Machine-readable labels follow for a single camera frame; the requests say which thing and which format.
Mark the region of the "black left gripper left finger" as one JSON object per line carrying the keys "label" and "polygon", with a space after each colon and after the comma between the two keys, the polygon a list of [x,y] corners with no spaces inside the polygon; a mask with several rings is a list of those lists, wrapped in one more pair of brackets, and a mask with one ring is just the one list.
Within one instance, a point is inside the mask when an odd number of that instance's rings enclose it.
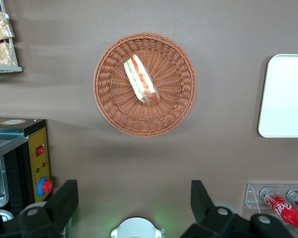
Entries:
{"label": "black left gripper left finger", "polygon": [[6,222],[0,216],[0,238],[61,238],[77,207],[77,181],[70,179],[43,206],[34,204]]}

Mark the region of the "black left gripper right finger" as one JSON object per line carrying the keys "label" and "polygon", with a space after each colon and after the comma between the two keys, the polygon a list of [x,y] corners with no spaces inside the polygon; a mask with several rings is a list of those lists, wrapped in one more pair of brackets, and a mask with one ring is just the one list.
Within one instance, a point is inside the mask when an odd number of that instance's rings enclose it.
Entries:
{"label": "black left gripper right finger", "polygon": [[254,214],[247,220],[230,209],[215,206],[200,180],[191,181],[191,209],[196,223],[183,238],[292,238],[277,218]]}

